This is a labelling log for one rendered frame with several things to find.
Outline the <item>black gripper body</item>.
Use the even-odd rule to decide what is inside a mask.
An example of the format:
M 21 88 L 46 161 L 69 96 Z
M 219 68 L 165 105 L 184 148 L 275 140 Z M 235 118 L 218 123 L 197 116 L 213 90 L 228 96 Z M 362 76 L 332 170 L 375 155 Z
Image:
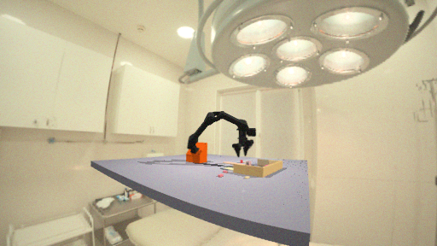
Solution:
M 235 148 L 235 149 L 240 149 L 241 147 L 250 148 L 251 146 L 248 146 L 247 144 L 243 144 L 244 138 L 247 139 L 247 137 L 239 137 L 239 138 L 237 138 L 237 139 L 239 139 L 239 143 L 232 144 L 232 148 Z

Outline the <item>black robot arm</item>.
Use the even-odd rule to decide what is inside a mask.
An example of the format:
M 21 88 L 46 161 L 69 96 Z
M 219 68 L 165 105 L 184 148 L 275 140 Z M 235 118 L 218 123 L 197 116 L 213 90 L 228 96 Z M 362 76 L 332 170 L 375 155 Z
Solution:
M 224 111 L 209 112 L 209 113 L 207 113 L 206 118 L 204 119 L 204 121 L 200 125 L 200 127 L 196 130 L 196 132 L 194 134 L 191 134 L 188 138 L 188 149 L 191 149 L 190 152 L 195 154 L 195 152 L 197 152 L 199 150 L 199 148 L 197 148 L 195 146 L 198 143 L 198 137 L 213 122 L 216 122 L 216 121 L 221 120 L 221 119 L 227 120 L 230 123 L 233 123 L 236 126 L 238 126 L 238 128 L 236 130 L 239 131 L 239 137 L 246 137 L 247 135 L 249 137 L 256 136 L 256 129 L 249 128 L 246 120 L 237 119 L 236 117 L 234 117 L 230 114 L 227 114 Z M 247 139 L 244 138 L 243 144 L 247 144 L 248 146 L 253 146 L 253 140 L 248 140 L 248 138 Z

